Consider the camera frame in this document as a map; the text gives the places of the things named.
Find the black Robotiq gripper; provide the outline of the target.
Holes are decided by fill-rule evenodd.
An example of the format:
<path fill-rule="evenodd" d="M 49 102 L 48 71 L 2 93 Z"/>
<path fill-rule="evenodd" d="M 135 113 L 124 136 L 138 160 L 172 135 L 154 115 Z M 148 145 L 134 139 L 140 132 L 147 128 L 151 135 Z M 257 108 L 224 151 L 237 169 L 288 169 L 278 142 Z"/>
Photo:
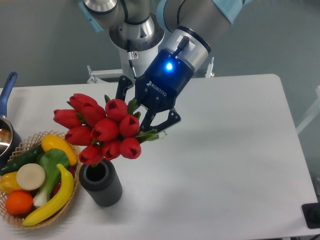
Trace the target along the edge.
<path fill-rule="evenodd" d="M 144 74 L 135 81 L 135 99 L 148 109 L 140 124 L 142 134 L 159 137 L 181 121 L 181 116 L 173 107 L 194 72 L 182 60 L 171 55 L 165 49 L 160 50 Z M 128 89 L 133 86 L 129 77 L 121 75 L 115 98 L 124 101 Z"/>

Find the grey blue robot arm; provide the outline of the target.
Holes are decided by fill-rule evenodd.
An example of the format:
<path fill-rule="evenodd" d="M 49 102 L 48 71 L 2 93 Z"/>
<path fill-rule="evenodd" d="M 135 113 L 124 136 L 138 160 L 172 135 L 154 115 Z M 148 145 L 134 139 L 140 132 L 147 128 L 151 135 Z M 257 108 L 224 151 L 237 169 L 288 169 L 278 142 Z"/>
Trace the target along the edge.
<path fill-rule="evenodd" d="M 121 55 L 116 97 L 135 89 L 132 111 L 145 107 L 143 134 L 160 133 L 181 120 L 174 106 L 194 73 L 247 4 L 245 0 L 82 0 L 96 31 L 109 31 Z"/>

